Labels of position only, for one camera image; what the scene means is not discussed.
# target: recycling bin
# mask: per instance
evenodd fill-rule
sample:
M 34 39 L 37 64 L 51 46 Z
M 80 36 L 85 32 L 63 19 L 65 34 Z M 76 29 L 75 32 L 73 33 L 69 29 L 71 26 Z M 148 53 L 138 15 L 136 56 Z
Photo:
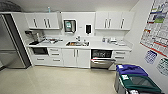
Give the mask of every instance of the recycling bin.
M 116 79 L 114 83 L 114 88 L 118 92 L 119 75 L 122 74 L 138 74 L 142 76 L 148 76 L 148 74 L 140 67 L 136 65 L 116 65 Z
M 143 91 L 143 90 L 127 90 L 127 94 L 165 94 L 159 92 Z
M 130 90 L 152 92 L 147 94 L 161 94 L 161 89 L 147 76 L 137 74 L 119 75 L 118 94 L 128 94 Z

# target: microwave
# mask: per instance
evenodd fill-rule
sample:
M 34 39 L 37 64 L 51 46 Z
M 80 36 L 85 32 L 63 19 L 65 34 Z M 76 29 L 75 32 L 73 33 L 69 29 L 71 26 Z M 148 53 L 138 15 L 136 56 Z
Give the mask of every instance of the microwave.
M 46 47 L 33 47 L 32 50 L 35 55 L 48 55 Z

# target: white cabinet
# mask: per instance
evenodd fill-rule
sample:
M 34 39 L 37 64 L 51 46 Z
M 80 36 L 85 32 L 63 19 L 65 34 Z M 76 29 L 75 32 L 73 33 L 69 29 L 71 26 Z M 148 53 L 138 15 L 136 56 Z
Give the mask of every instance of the white cabinet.
M 109 29 L 119 29 L 122 12 L 109 12 Z
M 116 60 L 116 63 L 128 63 L 130 51 L 113 51 L 112 59 Z
M 25 13 L 30 29 L 61 29 L 61 13 Z
M 48 55 L 32 55 L 31 60 L 34 65 L 49 65 L 50 62 Z
M 116 65 L 118 64 L 128 64 L 129 63 L 130 51 L 120 51 L 114 50 L 112 52 L 112 59 L 115 59 L 116 62 L 110 66 L 109 70 L 116 70 Z
M 134 18 L 134 12 L 123 12 L 122 21 L 121 21 L 121 29 L 130 30 L 132 26 L 133 18 Z
M 95 29 L 106 29 L 108 23 L 108 12 L 96 12 Z
M 91 50 L 77 49 L 78 68 L 90 68 Z
M 91 50 L 62 49 L 64 66 L 90 68 Z
M 47 48 L 47 50 L 50 57 L 49 65 L 63 67 L 62 50 L 60 48 Z
M 75 49 L 62 49 L 65 67 L 77 67 Z
M 133 12 L 96 12 L 95 29 L 130 30 Z
M 34 13 L 25 13 L 29 28 L 37 28 L 36 17 Z
M 47 28 L 46 13 L 35 13 L 35 16 L 36 16 L 37 28 L 46 29 Z

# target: dishwasher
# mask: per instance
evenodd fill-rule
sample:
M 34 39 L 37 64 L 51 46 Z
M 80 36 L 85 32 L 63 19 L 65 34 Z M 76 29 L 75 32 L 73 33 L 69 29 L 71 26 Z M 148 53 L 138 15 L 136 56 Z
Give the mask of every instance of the dishwasher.
M 91 68 L 108 69 L 116 61 L 111 57 L 112 57 L 112 50 L 92 49 Z

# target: chart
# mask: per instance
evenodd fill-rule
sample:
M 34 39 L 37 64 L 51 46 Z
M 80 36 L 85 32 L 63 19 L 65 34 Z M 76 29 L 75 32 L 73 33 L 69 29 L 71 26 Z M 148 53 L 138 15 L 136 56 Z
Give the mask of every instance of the chart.
M 168 0 L 155 0 L 141 44 L 168 57 Z

